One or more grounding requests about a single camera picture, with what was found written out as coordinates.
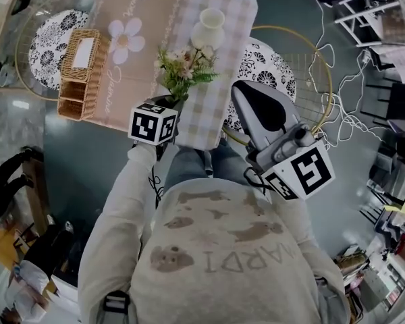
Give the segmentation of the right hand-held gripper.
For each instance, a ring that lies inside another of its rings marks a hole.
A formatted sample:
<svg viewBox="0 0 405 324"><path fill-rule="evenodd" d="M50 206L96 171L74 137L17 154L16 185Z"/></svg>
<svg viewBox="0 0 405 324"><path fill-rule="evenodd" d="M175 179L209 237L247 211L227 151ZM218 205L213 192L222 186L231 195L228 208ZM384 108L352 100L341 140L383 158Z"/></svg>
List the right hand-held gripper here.
<svg viewBox="0 0 405 324"><path fill-rule="evenodd" d="M262 178L261 186L284 200L306 200L334 181L333 165L323 141L316 140L290 98L273 87L239 80L232 101L240 123L256 147L246 160ZM277 133L274 141L271 134ZM269 139L269 145L263 140Z"/></svg>

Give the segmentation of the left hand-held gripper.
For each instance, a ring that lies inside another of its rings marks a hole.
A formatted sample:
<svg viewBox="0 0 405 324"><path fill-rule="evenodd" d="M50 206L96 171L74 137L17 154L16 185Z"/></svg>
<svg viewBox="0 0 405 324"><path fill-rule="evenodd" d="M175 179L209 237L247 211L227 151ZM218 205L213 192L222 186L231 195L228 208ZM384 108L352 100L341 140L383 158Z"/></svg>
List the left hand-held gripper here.
<svg viewBox="0 0 405 324"><path fill-rule="evenodd" d="M164 95L137 104L131 111L128 137L153 146L174 141L184 102L168 98Z"/></svg>

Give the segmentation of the pink white artificial flowers bunch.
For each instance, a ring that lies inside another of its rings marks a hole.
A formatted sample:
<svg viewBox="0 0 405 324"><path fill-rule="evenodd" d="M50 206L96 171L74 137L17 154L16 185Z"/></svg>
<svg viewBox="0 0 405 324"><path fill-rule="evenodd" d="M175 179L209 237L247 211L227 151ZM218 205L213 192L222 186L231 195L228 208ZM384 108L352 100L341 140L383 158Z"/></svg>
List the pink white artificial flowers bunch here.
<svg viewBox="0 0 405 324"><path fill-rule="evenodd" d="M160 70L161 84L169 92L168 103L186 101L190 88L214 81L215 51L212 46L185 46L175 51L159 47L155 67Z"/></svg>

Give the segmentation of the white ceramic vase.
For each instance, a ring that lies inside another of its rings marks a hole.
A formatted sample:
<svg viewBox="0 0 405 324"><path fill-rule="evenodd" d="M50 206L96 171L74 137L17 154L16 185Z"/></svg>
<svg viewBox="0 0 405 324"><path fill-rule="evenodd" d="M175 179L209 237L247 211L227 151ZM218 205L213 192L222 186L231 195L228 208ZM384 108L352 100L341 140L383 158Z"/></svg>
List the white ceramic vase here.
<svg viewBox="0 0 405 324"><path fill-rule="evenodd" d="M191 43L195 48L210 47L218 50L225 38L223 25L224 13L217 8L206 8L201 11L199 21L194 25L191 33Z"/></svg>

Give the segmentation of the person's right forearm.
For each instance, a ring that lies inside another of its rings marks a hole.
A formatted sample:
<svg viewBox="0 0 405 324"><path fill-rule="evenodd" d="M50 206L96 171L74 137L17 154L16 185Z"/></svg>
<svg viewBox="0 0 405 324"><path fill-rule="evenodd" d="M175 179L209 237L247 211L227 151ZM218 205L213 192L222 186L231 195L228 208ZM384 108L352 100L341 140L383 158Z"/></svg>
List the person's right forearm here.
<svg viewBox="0 0 405 324"><path fill-rule="evenodd" d="M318 248L306 203L302 199L284 200L278 193L271 195L273 208L294 237L301 250Z"/></svg>

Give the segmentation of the person's left forearm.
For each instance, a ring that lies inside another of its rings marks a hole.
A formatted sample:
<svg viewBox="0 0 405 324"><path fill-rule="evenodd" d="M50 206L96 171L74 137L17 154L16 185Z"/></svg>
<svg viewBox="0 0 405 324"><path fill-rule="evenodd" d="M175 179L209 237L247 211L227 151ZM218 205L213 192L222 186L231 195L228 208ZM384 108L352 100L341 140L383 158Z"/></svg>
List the person's left forearm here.
<svg viewBox="0 0 405 324"><path fill-rule="evenodd" d="M96 230L102 242L127 237L136 240L144 227L144 203L148 176L157 162L156 148L139 142L128 151L128 161L107 197Z"/></svg>

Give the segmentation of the pink checked cloth covered table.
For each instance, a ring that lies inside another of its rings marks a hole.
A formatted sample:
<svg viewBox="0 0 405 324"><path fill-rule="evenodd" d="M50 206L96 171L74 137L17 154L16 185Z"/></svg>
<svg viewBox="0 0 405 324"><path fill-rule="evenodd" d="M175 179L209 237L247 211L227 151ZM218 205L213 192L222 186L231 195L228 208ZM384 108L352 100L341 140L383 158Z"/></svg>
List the pink checked cloth covered table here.
<svg viewBox="0 0 405 324"><path fill-rule="evenodd" d="M88 27L108 36L111 43L90 121L127 131L133 107L166 93L154 66L158 48L175 51L185 47L200 13L208 8L225 16L225 36L215 53L217 77L189 90L175 141L194 149L215 148L230 87L257 16L257 0L96 0Z"/></svg>

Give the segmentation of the black white floral cushion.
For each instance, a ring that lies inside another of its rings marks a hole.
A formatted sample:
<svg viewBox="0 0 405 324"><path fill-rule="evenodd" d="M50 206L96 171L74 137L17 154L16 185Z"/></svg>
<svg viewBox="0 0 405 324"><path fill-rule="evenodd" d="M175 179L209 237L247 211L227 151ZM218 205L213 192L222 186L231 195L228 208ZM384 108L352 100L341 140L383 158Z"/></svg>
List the black white floral cushion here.
<svg viewBox="0 0 405 324"><path fill-rule="evenodd" d="M296 79L286 60L265 43L249 38L238 72L237 80L259 82L296 100Z"/></svg>
<svg viewBox="0 0 405 324"><path fill-rule="evenodd" d="M61 65L73 30L86 25L88 14L76 9L59 12L41 24L28 52L30 71L43 86L57 90Z"/></svg>

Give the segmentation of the person's right leg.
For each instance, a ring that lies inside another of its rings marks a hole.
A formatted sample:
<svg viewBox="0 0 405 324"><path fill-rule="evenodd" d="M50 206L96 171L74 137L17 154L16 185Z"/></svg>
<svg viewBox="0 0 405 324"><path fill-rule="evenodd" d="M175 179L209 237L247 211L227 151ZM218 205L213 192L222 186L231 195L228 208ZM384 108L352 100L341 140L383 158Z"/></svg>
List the person's right leg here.
<svg viewBox="0 0 405 324"><path fill-rule="evenodd" d="M210 151L213 177L249 186L244 173L249 167L247 162L222 138L217 148Z"/></svg>

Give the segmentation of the person's left leg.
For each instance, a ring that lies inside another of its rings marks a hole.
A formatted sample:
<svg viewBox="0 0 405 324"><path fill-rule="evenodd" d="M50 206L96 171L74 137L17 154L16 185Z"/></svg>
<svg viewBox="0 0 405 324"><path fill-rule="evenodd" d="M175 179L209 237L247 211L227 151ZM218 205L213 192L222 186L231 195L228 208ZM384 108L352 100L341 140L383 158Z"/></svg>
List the person's left leg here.
<svg viewBox="0 0 405 324"><path fill-rule="evenodd" d="M210 182L206 170L209 164L207 155L204 151L180 147L167 172L163 193L167 194L171 190L189 190L191 193L207 190Z"/></svg>

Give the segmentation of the wicker basket organizer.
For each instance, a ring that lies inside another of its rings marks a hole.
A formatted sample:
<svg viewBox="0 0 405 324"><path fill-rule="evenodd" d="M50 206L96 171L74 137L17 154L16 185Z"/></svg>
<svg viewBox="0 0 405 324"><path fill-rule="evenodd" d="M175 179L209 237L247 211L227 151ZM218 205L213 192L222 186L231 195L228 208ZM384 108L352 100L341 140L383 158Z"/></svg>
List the wicker basket organizer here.
<svg viewBox="0 0 405 324"><path fill-rule="evenodd" d="M72 68L74 55L82 38L94 38L90 62L88 68ZM94 116L109 43L109 38L98 30L85 28L73 30L61 65L58 115L74 121Z"/></svg>

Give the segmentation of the white tissue pack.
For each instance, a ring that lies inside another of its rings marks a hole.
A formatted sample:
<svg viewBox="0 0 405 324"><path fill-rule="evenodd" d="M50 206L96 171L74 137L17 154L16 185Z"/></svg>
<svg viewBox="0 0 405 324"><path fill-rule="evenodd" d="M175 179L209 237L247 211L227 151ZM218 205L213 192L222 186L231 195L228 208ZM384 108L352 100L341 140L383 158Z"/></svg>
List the white tissue pack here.
<svg viewBox="0 0 405 324"><path fill-rule="evenodd" d="M82 38L77 46L72 68L88 68L90 62L90 53L94 43L94 38Z"/></svg>

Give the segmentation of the dark grey chair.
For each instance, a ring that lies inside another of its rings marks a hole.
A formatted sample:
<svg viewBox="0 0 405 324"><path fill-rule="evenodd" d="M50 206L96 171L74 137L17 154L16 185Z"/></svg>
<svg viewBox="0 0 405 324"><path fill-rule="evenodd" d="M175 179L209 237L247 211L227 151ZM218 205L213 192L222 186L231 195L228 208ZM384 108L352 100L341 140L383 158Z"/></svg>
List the dark grey chair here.
<svg viewBox="0 0 405 324"><path fill-rule="evenodd" d="M363 115L383 120L385 123L381 127L389 127L396 134L405 132L405 84L401 82L392 82L391 86L382 86L376 84L367 84L367 87L388 90L388 99L377 99L377 102L387 103L385 116L377 115L367 111L360 110Z"/></svg>

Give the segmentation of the black metal shelf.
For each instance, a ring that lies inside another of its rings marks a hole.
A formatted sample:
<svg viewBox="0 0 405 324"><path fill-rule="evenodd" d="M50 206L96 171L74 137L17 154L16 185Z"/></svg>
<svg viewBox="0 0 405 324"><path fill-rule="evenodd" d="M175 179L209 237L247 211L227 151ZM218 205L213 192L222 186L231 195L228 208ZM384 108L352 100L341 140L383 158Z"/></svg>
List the black metal shelf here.
<svg viewBox="0 0 405 324"><path fill-rule="evenodd" d="M375 225L384 219L396 227L405 228L405 214L383 209L384 205L391 203L387 196L405 199L404 136L380 143L369 170L367 190L372 195L371 201L361 206L360 213Z"/></svg>

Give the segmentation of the pale green watering can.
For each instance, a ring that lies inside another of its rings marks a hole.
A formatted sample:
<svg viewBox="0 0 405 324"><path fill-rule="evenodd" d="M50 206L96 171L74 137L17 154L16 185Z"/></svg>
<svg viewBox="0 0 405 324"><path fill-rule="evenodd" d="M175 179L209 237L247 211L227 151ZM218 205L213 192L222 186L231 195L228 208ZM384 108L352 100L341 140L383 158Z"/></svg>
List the pale green watering can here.
<svg viewBox="0 0 405 324"><path fill-rule="evenodd" d="M12 63L0 62L0 87L11 86L17 77L16 69Z"/></svg>

